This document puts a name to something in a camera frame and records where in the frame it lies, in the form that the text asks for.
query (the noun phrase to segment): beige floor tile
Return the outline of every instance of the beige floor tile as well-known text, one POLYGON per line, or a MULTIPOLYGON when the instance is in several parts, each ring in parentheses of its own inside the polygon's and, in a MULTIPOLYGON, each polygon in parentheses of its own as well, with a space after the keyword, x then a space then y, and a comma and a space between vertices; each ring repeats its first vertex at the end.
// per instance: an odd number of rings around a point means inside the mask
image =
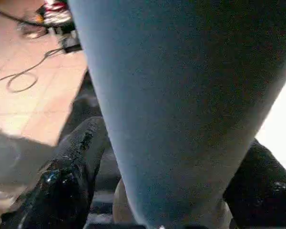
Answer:
POLYGON ((0 48, 15 45, 19 39, 17 24, 0 16, 0 48))
POLYGON ((22 136, 51 146, 56 145, 69 112, 33 114, 22 136))
POLYGON ((83 51, 66 54, 61 62, 61 67, 86 68, 87 61, 83 51))
MULTIPOLYGON (((46 52, 56 48, 57 47, 55 47, 54 44, 47 45, 47 43, 40 42, 25 43, 5 64, 4 69, 24 70, 30 68, 39 63, 44 58, 46 52)), ((63 56, 64 54, 62 52, 57 52, 56 54, 49 56, 36 68, 58 68, 61 65, 63 56)))
POLYGON ((0 115, 0 131, 8 135, 20 135, 31 114, 0 115))
POLYGON ((39 101, 35 112, 69 111, 79 90, 83 74, 83 69, 60 68, 39 101))
POLYGON ((0 46, 0 69, 9 62, 17 50, 16 45, 0 46))
MULTIPOLYGON (((38 76, 37 83, 30 89, 11 93, 6 89, 8 79, 0 82, 0 114, 16 114, 33 112, 45 90, 51 83, 56 69, 32 70, 30 74, 22 75, 11 84, 12 89, 23 89, 29 86, 34 78, 31 74, 38 76)), ((15 73, 12 70, 0 72, 0 78, 15 73)))

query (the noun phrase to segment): electrical cord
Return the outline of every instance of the electrical cord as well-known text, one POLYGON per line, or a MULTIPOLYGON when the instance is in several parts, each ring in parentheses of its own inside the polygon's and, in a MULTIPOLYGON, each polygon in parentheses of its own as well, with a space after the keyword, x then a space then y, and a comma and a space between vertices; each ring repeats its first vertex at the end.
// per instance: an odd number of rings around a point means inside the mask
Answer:
POLYGON ((31 87, 33 87, 33 86, 37 83, 37 81, 38 81, 38 76, 33 75, 34 78, 35 78, 34 82, 33 82, 30 86, 28 86, 28 87, 26 87, 26 88, 23 88, 23 89, 20 89, 20 90, 13 90, 13 89, 11 89, 10 86, 11 86, 12 82, 13 82, 15 79, 17 79, 17 78, 20 77, 21 75, 27 73, 28 71, 32 70, 33 68, 36 68, 36 67, 37 67, 38 65, 40 65, 42 62, 44 62, 48 57, 50 57, 50 56, 52 56, 52 55, 58 53, 58 52, 61 51, 61 50, 63 50, 63 48, 53 49, 53 50, 50 50, 50 51, 46 52, 46 53, 44 54, 43 59, 42 59, 38 64, 36 64, 36 65, 34 65, 34 66, 32 66, 32 67, 30 67, 30 68, 28 68, 28 69, 26 69, 26 70, 20 72, 20 73, 16 73, 16 74, 4 76, 4 77, 2 77, 2 78, 0 79, 0 81, 12 77, 12 78, 8 81, 8 83, 6 84, 6 89, 7 89, 9 92, 11 92, 11 93, 19 93, 19 92, 23 92, 23 91, 26 91, 26 90, 30 89, 31 87))
POLYGON ((10 15, 8 13, 2 12, 0 11, 0 15, 3 17, 6 17, 8 19, 14 20, 14 21, 18 21, 18 22, 22 22, 28 25, 33 25, 33 26, 39 26, 39 27, 45 27, 45 28, 59 28, 62 26, 67 26, 67 25, 72 25, 73 22, 63 22, 63 23, 49 23, 49 24, 45 24, 45 23, 38 23, 38 22, 34 22, 34 21, 27 21, 21 18, 17 18, 13 15, 10 15))

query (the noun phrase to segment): black cable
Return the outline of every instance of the black cable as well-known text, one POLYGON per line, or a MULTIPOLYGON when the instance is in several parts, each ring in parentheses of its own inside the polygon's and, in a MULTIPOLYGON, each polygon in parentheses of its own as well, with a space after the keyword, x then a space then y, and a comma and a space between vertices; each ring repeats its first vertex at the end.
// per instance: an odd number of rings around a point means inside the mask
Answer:
POLYGON ((63 22, 63 23, 49 23, 49 24, 45 24, 45 23, 38 23, 38 22, 34 22, 34 21, 27 21, 21 18, 17 18, 13 15, 10 15, 8 13, 2 12, 0 11, 0 15, 3 17, 6 17, 8 19, 14 20, 14 21, 18 21, 18 22, 22 22, 28 25, 33 25, 33 26, 39 26, 39 27, 45 27, 45 28, 59 28, 62 26, 67 26, 67 25, 72 25, 73 22, 63 22))
POLYGON ((20 73, 16 73, 16 74, 4 76, 4 77, 2 77, 2 78, 0 79, 0 81, 12 77, 12 78, 8 81, 8 83, 6 84, 6 89, 7 89, 9 92, 11 92, 11 93, 18 93, 18 92, 23 92, 23 91, 25 91, 25 90, 28 90, 29 88, 33 87, 33 86, 37 83, 37 81, 38 81, 38 76, 34 75, 34 78, 35 78, 34 82, 33 82, 30 86, 28 86, 28 87, 26 87, 26 88, 23 88, 23 89, 20 89, 20 90, 13 90, 13 89, 11 89, 10 86, 11 86, 11 83, 13 82, 13 80, 15 80, 15 79, 18 78, 19 76, 21 76, 21 75, 27 73, 28 71, 32 70, 33 68, 36 68, 36 67, 37 67, 38 65, 40 65, 42 62, 44 62, 49 56, 52 56, 52 55, 58 53, 58 52, 59 52, 60 50, 62 50, 62 49, 63 49, 63 48, 59 48, 59 49, 54 49, 54 50, 50 50, 50 51, 46 52, 46 53, 44 54, 43 59, 42 59, 38 64, 36 64, 36 65, 34 65, 34 66, 32 66, 32 67, 30 67, 30 68, 28 68, 28 69, 26 69, 26 70, 20 72, 20 73))

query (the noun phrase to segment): cable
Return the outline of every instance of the cable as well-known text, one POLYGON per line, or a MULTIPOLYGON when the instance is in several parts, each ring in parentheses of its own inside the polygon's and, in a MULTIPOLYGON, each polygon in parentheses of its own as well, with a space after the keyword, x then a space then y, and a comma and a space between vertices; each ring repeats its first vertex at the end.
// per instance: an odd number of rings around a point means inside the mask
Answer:
POLYGON ((36 68, 36 67, 37 67, 38 65, 40 65, 42 62, 44 62, 49 56, 52 56, 52 55, 58 53, 58 52, 61 51, 62 49, 63 49, 63 48, 59 48, 59 49, 54 49, 54 50, 50 50, 50 51, 46 52, 46 53, 44 54, 43 59, 42 59, 38 64, 36 64, 36 65, 34 65, 34 66, 32 66, 32 67, 30 67, 30 68, 28 68, 28 69, 26 69, 26 70, 20 72, 20 73, 16 73, 16 74, 4 76, 4 77, 2 77, 2 78, 0 79, 0 81, 12 77, 12 78, 8 81, 8 83, 6 84, 6 89, 7 89, 9 92, 11 92, 11 93, 18 93, 18 92, 23 92, 23 91, 25 91, 25 90, 28 90, 29 88, 33 87, 33 86, 37 83, 37 81, 38 81, 38 76, 31 74, 31 75, 34 76, 35 80, 34 80, 34 82, 33 82, 30 86, 28 86, 28 87, 26 87, 26 88, 24 88, 24 89, 13 90, 13 89, 11 89, 10 86, 11 86, 11 83, 13 82, 13 80, 17 79, 18 77, 20 77, 21 75, 27 73, 28 71, 32 70, 33 68, 36 68))
POLYGON ((17 18, 13 15, 10 15, 8 13, 2 12, 0 11, 0 15, 3 17, 6 17, 8 19, 14 20, 14 21, 18 21, 18 22, 22 22, 28 25, 33 25, 33 26, 39 26, 39 27, 45 27, 45 28, 59 28, 62 26, 67 26, 67 25, 73 25, 73 22, 63 22, 63 23, 49 23, 49 24, 45 24, 45 23, 38 23, 38 22, 34 22, 34 21, 27 21, 21 18, 17 18))

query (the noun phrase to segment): floor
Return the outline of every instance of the floor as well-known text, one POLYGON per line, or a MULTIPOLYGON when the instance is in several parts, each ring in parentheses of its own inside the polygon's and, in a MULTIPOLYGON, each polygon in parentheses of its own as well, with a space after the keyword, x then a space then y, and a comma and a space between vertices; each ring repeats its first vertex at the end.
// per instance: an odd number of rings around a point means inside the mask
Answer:
MULTIPOLYGON (((0 9, 21 16, 24 9, 37 9, 42 0, 0 0, 0 9)), ((17 24, 0 16, 0 78, 18 73, 38 63, 45 52, 58 48, 57 39, 45 35, 35 40, 20 38, 17 24)), ((6 89, 7 80, 0 82, 0 130, 48 145, 55 145, 70 111, 86 68, 82 51, 58 53, 40 66, 13 81, 13 89, 37 83, 21 93, 6 89)))

